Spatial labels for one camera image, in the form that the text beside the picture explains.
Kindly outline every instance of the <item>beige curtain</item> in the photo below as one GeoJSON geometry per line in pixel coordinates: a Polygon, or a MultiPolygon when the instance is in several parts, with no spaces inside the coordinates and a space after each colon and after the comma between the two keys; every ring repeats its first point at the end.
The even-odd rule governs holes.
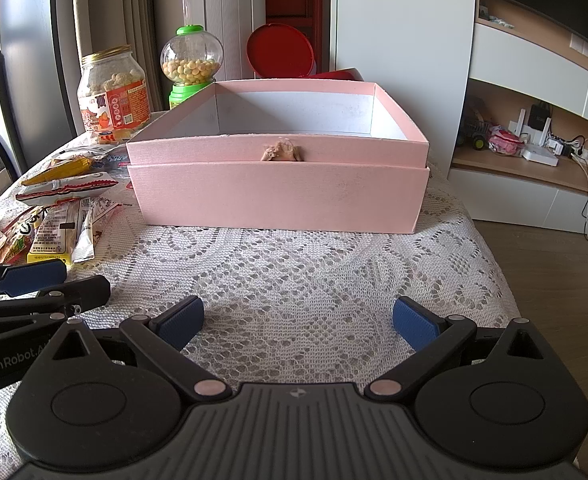
{"type": "Polygon", "coordinates": [[[134,58],[147,75],[152,111],[166,108],[161,95],[152,0],[74,0],[74,18],[79,57],[130,44],[134,58]]]}

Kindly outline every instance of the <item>triangular cutout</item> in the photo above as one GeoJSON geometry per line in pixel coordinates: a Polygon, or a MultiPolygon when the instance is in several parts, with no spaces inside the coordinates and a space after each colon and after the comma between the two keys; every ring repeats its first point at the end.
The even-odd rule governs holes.
{"type": "Polygon", "coordinates": [[[33,319],[15,319],[12,321],[0,321],[0,334],[10,332],[17,328],[23,328],[34,323],[33,319]]]}
{"type": "Polygon", "coordinates": [[[542,359],[542,354],[531,336],[524,330],[516,332],[507,354],[514,357],[527,357],[529,359],[542,359]]]}
{"type": "Polygon", "coordinates": [[[81,335],[72,330],[68,333],[61,345],[56,350],[53,360],[61,361],[63,359],[73,359],[75,357],[85,357],[88,354],[81,335]]]}

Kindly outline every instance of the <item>jar label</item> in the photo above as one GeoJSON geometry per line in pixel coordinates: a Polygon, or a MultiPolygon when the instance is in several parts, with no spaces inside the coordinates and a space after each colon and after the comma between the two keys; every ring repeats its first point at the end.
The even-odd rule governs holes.
{"type": "Polygon", "coordinates": [[[144,79],[101,94],[80,97],[78,104],[88,132],[133,129],[150,116],[144,79]]]}

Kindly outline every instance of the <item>pink cardboard box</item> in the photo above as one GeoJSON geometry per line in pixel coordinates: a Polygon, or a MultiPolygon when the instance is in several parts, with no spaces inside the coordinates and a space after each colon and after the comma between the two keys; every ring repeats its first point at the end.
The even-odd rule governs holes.
{"type": "Polygon", "coordinates": [[[429,142],[374,83],[214,83],[127,144],[148,224],[414,231],[429,142]],[[261,161],[284,140],[302,162],[261,161]]]}

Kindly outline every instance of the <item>metal pin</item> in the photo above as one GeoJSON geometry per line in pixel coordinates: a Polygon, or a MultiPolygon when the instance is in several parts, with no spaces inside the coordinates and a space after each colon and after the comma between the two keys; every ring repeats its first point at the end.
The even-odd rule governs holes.
{"type": "Polygon", "coordinates": [[[369,385],[369,390],[378,396],[388,397],[395,395],[403,389],[400,383],[391,379],[379,379],[369,385]]]}
{"type": "Polygon", "coordinates": [[[222,394],[226,388],[227,385],[218,379],[205,379],[194,384],[194,391],[203,397],[213,397],[222,394]]]}

